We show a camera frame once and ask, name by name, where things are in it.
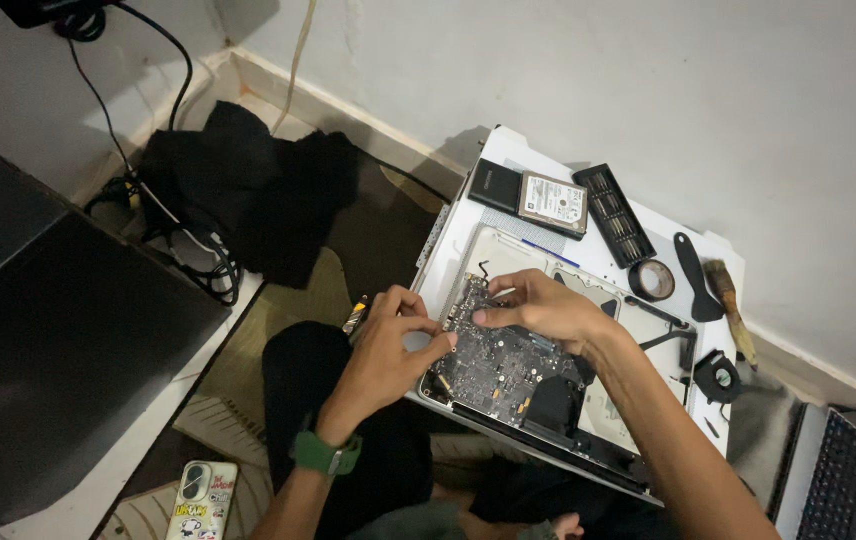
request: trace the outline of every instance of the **black pants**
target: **black pants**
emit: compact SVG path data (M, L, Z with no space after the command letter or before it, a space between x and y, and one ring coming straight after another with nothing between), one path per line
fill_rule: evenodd
M277 490L294 468L291 444L312 429L351 355L340 328L289 326L264 353L265 418L271 480ZM432 491L431 439L404 399L362 422L354 472L332 485L316 538L341 538L392 510L424 503ZM537 523L578 512L585 538L676 538L664 512L554 466L495 459L471 511L489 522Z

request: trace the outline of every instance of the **wall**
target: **wall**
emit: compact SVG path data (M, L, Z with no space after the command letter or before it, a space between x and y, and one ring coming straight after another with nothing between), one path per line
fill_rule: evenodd
M290 65L307 2L229 37ZM856 3L327 0L299 77L469 165L502 123L732 241L752 328L856 379Z
M195 77L207 77L201 60L224 47L214 4L130 4L179 38L195 59ZM146 142L148 120L167 126L186 68L177 49L144 22L113 7L107 20L100 39L77 43L76 48L129 150ZM0 9L0 153L78 201L88 196L98 178L104 180L120 167L112 152L103 113L77 73L68 43L47 26L20 29Z

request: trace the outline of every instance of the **blue pen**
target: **blue pen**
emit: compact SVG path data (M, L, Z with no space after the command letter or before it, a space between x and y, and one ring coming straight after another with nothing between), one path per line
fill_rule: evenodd
M522 241L522 242L524 242L524 243L526 243L526 244L528 244L528 245L529 245L529 246L531 246L532 248L539 249L539 250L541 250L541 251L545 252L546 254L548 254L548 255L550 255L550 256L557 257L558 259L561 259L562 261L566 262L567 264L571 264L571 265L572 265L572 266L574 266L575 268L580 268L580 265L578 265L578 264L577 264L576 262L574 262L573 260L570 260L570 259L568 259L568 258L565 258L565 257L563 257L563 256L561 256L561 255L559 255L559 254L557 254L557 253L556 253L556 252L554 252L554 251L551 251L551 250L549 250L549 249L545 249L545 248L543 248L543 247L541 247L541 246L539 246L539 245L535 244L534 242L530 242L530 241L525 240L525 239L523 239L523 238L521 239L521 241Z

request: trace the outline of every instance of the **man's right hand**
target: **man's right hand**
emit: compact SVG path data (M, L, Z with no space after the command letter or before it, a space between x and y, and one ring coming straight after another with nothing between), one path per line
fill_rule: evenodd
M590 354L604 338L627 338L633 343L627 330L592 301L540 270L497 276L488 284L492 295L508 289L514 290L498 300L510 307L476 311L475 324L490 328L519 325L557 339L568 353L579 355Z

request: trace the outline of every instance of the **wristwatch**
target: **wristwatch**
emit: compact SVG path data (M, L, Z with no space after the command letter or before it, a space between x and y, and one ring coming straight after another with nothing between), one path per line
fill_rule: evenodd
M362 438L357 435L351 435L341 448L331 448L312 431L302 431L294 438L294 462L297 466L321 471L329 477L353 471L361 453Z

